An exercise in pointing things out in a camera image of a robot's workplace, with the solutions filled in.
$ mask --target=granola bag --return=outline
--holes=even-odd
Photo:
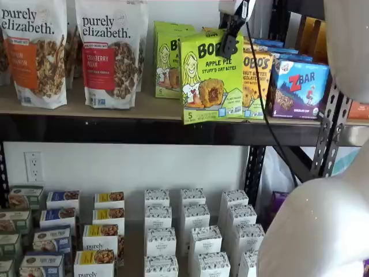
[[[74,79],[74,68],[76,66],[76,56],[78,48],[78,27],[76,17],[76,4],[74,0],[67,2],[67,41],[65,44],[65,81],[66,88],[71,89]]]
[[[66,1],[0,0],[0,24],[22,105],[65,105]]]
[[[7,61],[4,38],[0,29],[0,85],[10,84],[10,67]]]
[[[86,105],[134,107],[142,34],[142,2],[76,0],[83,41]]]

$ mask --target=electrical outlet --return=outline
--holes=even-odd
[[[43,182],[41,152],[24,152],[28,182]]]

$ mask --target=purple package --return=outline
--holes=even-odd
[[[276,59],[268,94],[271,116],[317,119],[328,73],[327,65]]]
[[[270,202],[270,212],[273,216],[278,212],[288,195],[289,193],[287,192],[273,192],[272,200]]]

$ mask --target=cartoon woman illustration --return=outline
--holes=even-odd
[[[315,86],[311,86],[310,89],[307,91],[306,99],[307,99],[307,105],[311,105],[311,102],[314,98],[314,95],[312,94],[315,90]]]
[[[197,57],[193,52],[189,52],[184,58],[183,63],[183,93],[187,96],[187,106],[194,108],[203,108],[199,96],[198,86],[201,83],[197,71]]]
[[[170,50],[168,45],[163,44],[159,48],[159,58],[157,62],[156,76],[157,83],[162,87],[170,88],[171,84],[169,82],[169,70],[171,64],[169,62]]]

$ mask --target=black cable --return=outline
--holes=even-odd
[[[287,166],[288,166],[288,168],[289,168],[289,170],[291,172],[293,184],[294,184],[295,188],[297,188],[298,187],[298,182],[297,182],[297,179],[296,179],[296,175],[293,172],[293,169],[292,169],[292,166],[291,166],[289,160],[287,159],[287,155],[283,151],[282,145],[280,144],[280,142],[277,139],[277,136],[275,135],[274,131],[272,130],[272,127],[271,127],[271,125],[269,123],[268,117],[267,117],[266,112],[265,112],[263,97],[262,97],[262,94],[261,94],[261,86],[260,86],[258,63],[257,63],[257,59],[256,59],[256,54],[255,54],[255,50],[254,50],[253,40],[251,38],[250,27],[248,26],[248,22],[246,22],[246,29],[247,29],[248,40],[249,40],[250,46],[251,46],[251,52],[253,53],[254,62],[255,62],[256,77],[257,77],[258,89],[259,89],[259,98],[260,98],[261,110],[263,111],[263,115],[264,115],[264,120],[266,122],[266,126],[269,129],[270,134],[272,134],[272,137],[276,141],[276,144],[277,144],[278,148],[281,151],[282,158],[284,159],[284,162],[287,164]]]

